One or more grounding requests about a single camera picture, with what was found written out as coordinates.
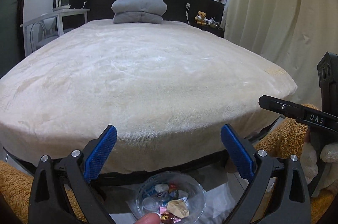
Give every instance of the white desk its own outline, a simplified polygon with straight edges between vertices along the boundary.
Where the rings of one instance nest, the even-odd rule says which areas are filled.
[[[86,24],[88,22],[87,18],[87,11],[90,11],[90,9],[62,9],[50,12],[48,14],[41,15],[37,18],[31,19],[29,21],[24,22],[20,25],[20,27],[23,27],[23,39],[24,39],[24,45],[27,45],[27,27],[31,24],[34,24],[36,22],[43,21],[47,18],[56,17],[56,23],[57,23],[57,30],[59,33],[59,37],[64,34],[63,31],[63,24],[62,24],[62,17],[64,16],[70,16],[70,15],[77,15],[77,14],[84,14],[84,23]]]

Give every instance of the metal screw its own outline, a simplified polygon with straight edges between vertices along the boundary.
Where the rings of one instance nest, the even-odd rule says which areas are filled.
[[[264,150],[259,150],[259,151],[258,151],[258,154],[259,154],[259,156],[261,156],[261,157],[265,157],[265,156],[267,155],[266,151],[264,151]]]
[[[48,155],[44,155],[41,157],[42,162],[46,162],[48,160]]]
[[[292,161],[297,161],[298,160],[298,157],[296,155],[294,155],[294,154],[291,155],[290,158],[291,158]]]
[[[78,157],[80,155],[80,151],[79,150],[74,150],[72,151],[72,157]]]

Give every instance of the plastic lid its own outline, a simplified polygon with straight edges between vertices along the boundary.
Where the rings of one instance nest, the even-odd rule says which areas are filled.
[[[146,197],[142,201],[143,208],[145,208],[146,210],[148,210],[150,212],[156,212],[159,208],[159,205],[160,205],[159,200],[157,200],[153,197]]]

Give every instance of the curtain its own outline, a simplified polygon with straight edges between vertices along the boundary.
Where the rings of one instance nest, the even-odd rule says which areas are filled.
[[[296,103],[321,106],[317,64],[338,53],[338,0],[230,0],[225,38],[285,69]]]

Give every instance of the gray pillow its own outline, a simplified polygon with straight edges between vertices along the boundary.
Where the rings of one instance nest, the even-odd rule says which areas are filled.
[[[115,14],[113,23],[151,23],[151,24],[162,24],[163,18],[156,14],[149,14],[146,12],[122,12],[120,14]]]
[[[163,0],[116,0],[112,4],[116,14],[120,12],[147,12],[149,14],[163,15],[167,11],[167,4]]]

